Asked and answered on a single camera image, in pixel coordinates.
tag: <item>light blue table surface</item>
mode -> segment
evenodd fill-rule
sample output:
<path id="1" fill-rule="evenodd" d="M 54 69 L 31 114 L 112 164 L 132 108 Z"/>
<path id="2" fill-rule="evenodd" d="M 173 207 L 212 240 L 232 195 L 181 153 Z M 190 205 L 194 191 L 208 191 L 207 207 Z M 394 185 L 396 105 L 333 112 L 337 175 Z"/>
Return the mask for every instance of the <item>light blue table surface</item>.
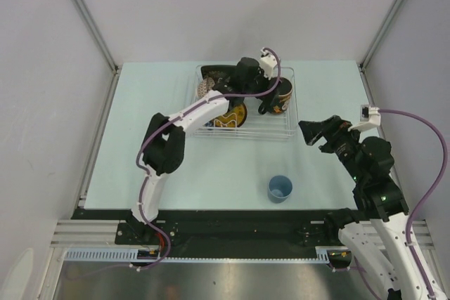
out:
<path id="1" fill-rule="evenodd" d="M 151 117 L 180 111 L 191 94 L 195 67 L 189 63 L 125 63 L 85 203 L 86 209 L 129 209 L 138 199 L 143 172 L 136 154 Z M 295 71 L 299 119 L 331 115 L 357 123 L 368 102 L 354 61 L 283 61 Z M 378 135 L 376 131 L 364 137 Z M 355 208 L 354 182 L 335 155 L 304 144 L 300 128 L 289 141 L 191 137 L 183 164 L 166 182 L 160 209 Z M 273 204 L 271 177 L 285 175 L 291 196 Z"/>

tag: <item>black mug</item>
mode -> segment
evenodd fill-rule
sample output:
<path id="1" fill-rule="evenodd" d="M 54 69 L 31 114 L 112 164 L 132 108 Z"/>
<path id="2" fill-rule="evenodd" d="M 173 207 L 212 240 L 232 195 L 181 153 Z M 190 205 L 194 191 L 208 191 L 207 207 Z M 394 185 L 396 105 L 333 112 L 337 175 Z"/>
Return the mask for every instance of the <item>black mug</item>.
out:
<path id="1" fill-rule="evenodd" d="M 258 113 L 261 115 L 266 112 L 270 112 L 271 114 L 283 114 L 288 109 L 292 94 L 293 84 L 285 77 L 282 77 L 274 91 L 262 98 Z"/>

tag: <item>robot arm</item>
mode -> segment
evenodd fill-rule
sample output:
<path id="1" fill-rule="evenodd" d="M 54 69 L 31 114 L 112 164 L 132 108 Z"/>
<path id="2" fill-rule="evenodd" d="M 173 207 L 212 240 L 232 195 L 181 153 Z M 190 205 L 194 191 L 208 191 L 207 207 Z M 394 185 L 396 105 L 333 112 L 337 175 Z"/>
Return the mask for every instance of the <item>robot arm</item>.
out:
<path id="1" fill-rule="evenodd" d="M 139 165 L 146 168 L 148 179 L 141 191 L 139 202 L 131 209 L 138 221 L 145 223 L 139 210 L 140 206 L 148 221 L 157 217 L 165 181 L 183 162 L 186 137 L 215 117 L 241 104 L 244 96 L 242 94 L 259 96 L 259 93 L 268 91 L 270 80 L 275 77 L 274 68 L 277 66 L 277 60 L 265 48 L 261 52 L 259 62 L 252 58 L 242 58 L 228 79 L 218 83 L 206 96 L 181 112 L 168 117 L 160 113 L 153 116 L 144 142 L 168 121 L 174 123 L 158 134 L 145 147 L 139 158 Z"/>
<path id="2" fill-rule="evenodd" d="M 394 164 L 390 143 L 378 137 L 368 137 L 359 142 L 361 131 L 380 125 L 378 109 L 363 106 L 361 122 L 354 126 L 336 115 L 322 122 L 301 121 L 299 125 L 308 145 L 324 137 L 327 142 L 319 147 L 321 152 L 335 153 L 355 181 L 353 194 L 356 206 L 377 230 L 390 262 L 361 232 L 362 227 L 357 219 L 351 217 L 350 210 L 339 210 L 327 216 L 326 225 L 330 232 L 335 233 L 363 263 L 366 272 L 375 280 L 381 299 L 428 300 L 428 290 L 420 268 L 406 243 L 409 208 L 403 193 L 389 176 Z M 414 239 L 420 263 L 432 281 L 434 299 L 447 299 Z"/>
<path id="3" fill-rule="evenodd" d="M 152 143 L 153 148 L 150 147 L 143 153 L 143 163 L 149 168 L 150 177 L 148 178 L 147 186 L 143 191 L 142 206 L 143 212 L 149 221 L 152 221 L 158 215 L 162 189 L 168 175 L 178 169 L 183 160 L 185 138 L 189 137 L 196 129 L 205 125 L 205 123 L 209 122 L 211 119 L 227 112 L 229 108 L 229 101 L 227 99 L 218 98 L 216 100 L 211 100 L 211 98 L 220 95 L 221 92 L 219 91 L 209 91 L 201 100 L 183 109 L 178 114 L 170 115 L 167 118 L 161 114 L 156 114 L 152 118 L 147 130 L 146 138 L 164 124 L 164 122 L 178 116 L 184 116 L 195 106 L 199 105 L 199 103 L 205 101 L 205 104 L 192 111 L 188 116 L 182 117 L 179 121 L 173 123 L 172 132 L 178 131 L 178 135 L 175 133 L 170 134 L 167 141 L 161 136 L 159 140 L 157 139 Z M 136 219 L 145 223 L 139 212 L 138 205 L 135 205 L 131 211 Z"/>

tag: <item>aluminum frame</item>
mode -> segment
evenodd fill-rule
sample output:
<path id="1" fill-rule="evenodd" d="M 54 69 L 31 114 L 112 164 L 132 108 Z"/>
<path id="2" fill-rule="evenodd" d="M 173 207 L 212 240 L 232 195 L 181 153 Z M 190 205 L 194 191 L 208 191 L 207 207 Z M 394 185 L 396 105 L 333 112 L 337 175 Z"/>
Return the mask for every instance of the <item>aluminum frame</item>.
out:
<path id="1" fill-rule="evenodd" d="M 101 117 L 98 122 L 98 128 L 94 139 L 94 144 L 92 145 L 91 152 L 89 154 L 88 161 L 86 163 L 86 169 L 84 171 L 84 175 L 82 178 L 82 184 L 79 187 L 79 194 L 77 196 L 77 203 L 75 208 L 78 206 L 84 205 L 84 199 L 86 197 L 86 192 L 89 187 L 89 181 L 91 180 L 92 171 L 94 169 L 94 164 L 96 161 L 96 156 L 98 154 L 98 149 L 101 142 L 101 136 L 103 135 L 104 128 L 106 125 L 106 121 L 108 119 L 109 111 L 111 109 L 111 105 L 113 103 L 113 97 L 115 93 L 115 89 L 117 87 L 117 82 L 119 79 L 120 70 L 119 67 L 116 66 L 113 57 L 100 33 L 92 15 L 87 8 L 84 0 L 72 0 L 75 8 L 79 11 L 79 14 L 82 17 L 82 20 L 86 24 L 86 28 L 89 33 L 92 35 L 94 41 L 97 46 L 100 48 L 103 58 L 107 62 L 110 67 L 114 77 L 112 78 L 110 89 L 108 91 L 108 96 L 105 101 L 105 105 L 103 106 L 103 110 L 101 113 Z M 383 23 L 378 30 L 377 34 L 374 37 L 368 51 L 361 62 L 360 73 L 361 79 L 364 84 L 364 88 L 366 90 L 366 94 L 368 96 L 369 102 L 374 104 L 373 97 L 370 91 L 370 88 L 366 81 L 366 75 L 364 70 L 367 65 L 370 63 L 371 58 L 376 52 L 378 46 L 382 42 L 384 36 L 386 35 L 388 29 L 392 25 L 401 5 L 404 3 L 404 0 L 394 0 L 391 8 L 389 9 Z M 379 128 L 379 133 L 382 137 L 384 137 L 384 132 L 381 128 Z M 398 175 L 393 168 L 392 175 L 394 176 L 394 180 L 399 182 Z M 61 268 L 63 266 L 64 256 L 70 247 L 107 247 L 111 250 L 117 249 L 118 246 L 114 244 L 115 232 L 117 229 L 118 221 L 60 221 L 56 226 L 55 235 L 53 236 L 49 259 L 47 263 L 46 272 L 43 276 L 42 285 L 39 290 L 39 294 L 37 295 L 37 299 L 39 300 L 52 300 L 53 295 L 55 294 L 56 287 L 58 285 L 58 279 L 61 272 Z M 367 232 L 374 233 L 374 239 L 378 238 L 375 229 L 371 228 L 369 222 L 365 222 L 364 224 L 367 226 Z M 419 244 L 423 249 L 423 253 L 425 255 L 425 259 L 427 260 L 432 272 L 435 274 L 437 278 L 440 278 L 442 275 L 442 270 L 439 266 L 438 258 L 436 255 L 436 251 L 434 249 L 434 245 L 432 244 L 432 240 L 426 227 L 425 222 L 415 222 L 414 230 L 417 234 L 420 234 L 418 238 Z M 380 244 L 380 241 L 375 240 L 375 243 L 378 243 L 378 246 L 383 249 L 383 244 Z M 127 246 L 126 248 L 137 248 L 133 246 Z M 345 247 L 317 247 L 317 249 L 346 249 Z M 183 261 L 190 262 L 188 259 L 173 259 L 174 261 Z M 448 291 L 449 285 L 443 284 L 443 288 Z"/>

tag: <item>cup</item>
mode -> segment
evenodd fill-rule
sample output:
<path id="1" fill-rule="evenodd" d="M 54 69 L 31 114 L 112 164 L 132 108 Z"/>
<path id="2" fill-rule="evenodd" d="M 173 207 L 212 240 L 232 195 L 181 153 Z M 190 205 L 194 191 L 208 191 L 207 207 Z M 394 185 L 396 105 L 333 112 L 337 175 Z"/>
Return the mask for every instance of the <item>cup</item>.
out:
<path id="1" fill-rule="evenodd" d="M 293 84 L 285 77 L 282 77 L 274 91 L 262 98 L 258 113 L 261 115 L 266 114 L 266 112 L 283 114 L 288 109 L 292 94 Z"/>
<path id="2" fill-rule="evenodd" d="M 273 203 L 281 203 L 287 200 L 293 191 L 293 184 L 286 176 L 274 176 L 269 181 L 267 195 Z"/>
<path id="3" fill-rule="evenodd" d="M 202 78 L 206 79 L 210 77 L 216 84 L 227 81 L 235 71 L 236 66 L 233 65 L 205 65 L 200 67 Z"/>

